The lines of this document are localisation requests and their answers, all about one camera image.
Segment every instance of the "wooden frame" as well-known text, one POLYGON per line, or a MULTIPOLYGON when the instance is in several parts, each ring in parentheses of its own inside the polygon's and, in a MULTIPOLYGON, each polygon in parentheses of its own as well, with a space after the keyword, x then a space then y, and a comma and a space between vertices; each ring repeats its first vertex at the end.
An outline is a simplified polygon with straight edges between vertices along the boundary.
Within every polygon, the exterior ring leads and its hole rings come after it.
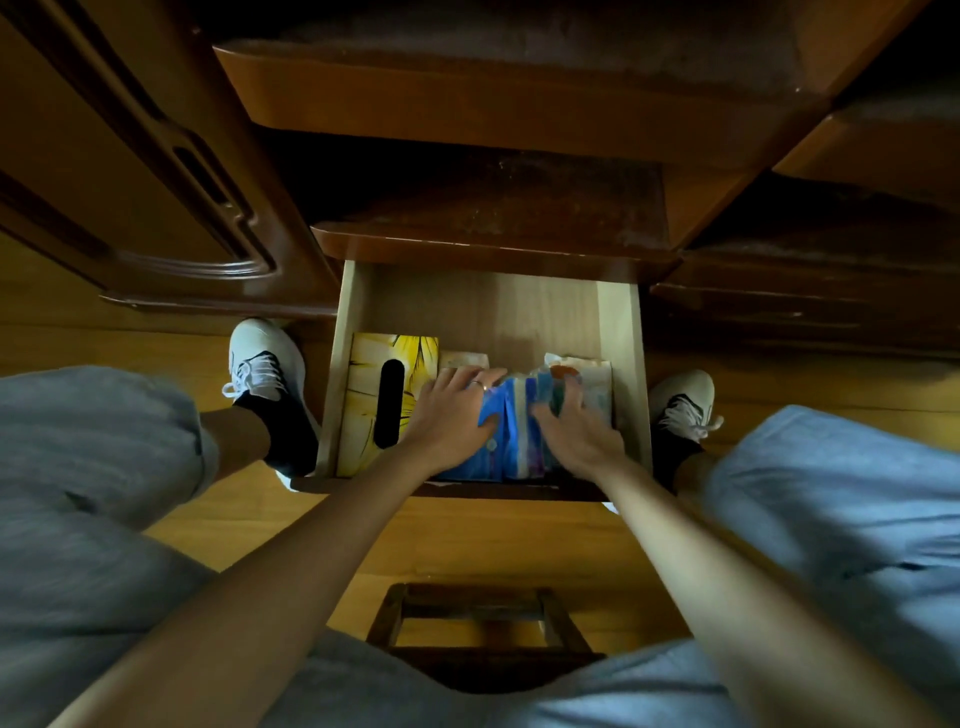
MULTIPOLYGON (((353 333, 438 336, 441 349, 485 352, 491 363, 529 371, 545 352, 602 357, 613 368, 617 428, 628 454, 652 467, 646 374, 637 286, 629 283, 512 274, 425 272, 348 261, 334 332, 320 440, 321 466, 298 490, 337 487, 339 449, 353 333)), ((583 481, 431 484, 425 495, 454 488, 460 497, 604 499, 583 481)))

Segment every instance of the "gray pants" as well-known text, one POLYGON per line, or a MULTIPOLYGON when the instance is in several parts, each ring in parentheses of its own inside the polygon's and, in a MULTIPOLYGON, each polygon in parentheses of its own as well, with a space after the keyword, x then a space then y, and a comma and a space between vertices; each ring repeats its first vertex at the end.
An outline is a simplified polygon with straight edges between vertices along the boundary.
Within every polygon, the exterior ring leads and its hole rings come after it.
MULTIPOLYGON (((45 726, 213 578, 140 531, 202 493, 217 462, 193 402, 168 385, 93 367, 0 380, 3 725, 45 726)), ((705 505, 960 717, 960 457, 790 407, 725 458, 705 505)), ((424 724, 741 720, 692 641, 485 696, 449 691, 333 630, 264 720, 424 724)))

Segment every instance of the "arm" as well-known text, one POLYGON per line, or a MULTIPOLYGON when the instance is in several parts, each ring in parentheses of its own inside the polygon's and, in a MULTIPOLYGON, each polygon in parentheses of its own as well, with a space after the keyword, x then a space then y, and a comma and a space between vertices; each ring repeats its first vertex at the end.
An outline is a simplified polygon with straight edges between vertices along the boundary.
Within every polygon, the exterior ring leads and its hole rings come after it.
POLYGON ((428 477, 473 455, 483 389, 504 370, 443 370, 401 443, 187 600, 54 728, 255 726, 314 645, 373 542, 428 477))
POLYGON ((610 497, 737 705, 761 726, 946 725, 897 675, 694 518, 567 383, 535 409, 561 463, 610 497))

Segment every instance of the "yellow tissue box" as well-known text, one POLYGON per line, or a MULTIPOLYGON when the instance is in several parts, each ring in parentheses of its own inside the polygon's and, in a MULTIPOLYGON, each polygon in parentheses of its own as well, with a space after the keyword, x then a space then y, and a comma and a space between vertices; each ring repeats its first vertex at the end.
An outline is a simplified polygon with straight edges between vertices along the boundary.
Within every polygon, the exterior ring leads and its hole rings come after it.
POLYGON ((433 336, 353 334, 337 477, 353 477, 396 444, 420 389, 437 377, 438 355, 433 336))

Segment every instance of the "cabinet door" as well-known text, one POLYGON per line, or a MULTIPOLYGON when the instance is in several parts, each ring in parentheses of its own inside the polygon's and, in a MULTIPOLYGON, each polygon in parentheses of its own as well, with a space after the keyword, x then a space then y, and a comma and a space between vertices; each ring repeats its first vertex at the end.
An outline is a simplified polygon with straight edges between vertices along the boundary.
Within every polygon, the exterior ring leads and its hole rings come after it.
POLYGON ((335 312, 337 275, 178 6, 0 13, 0 227, 119 302, 335 312))

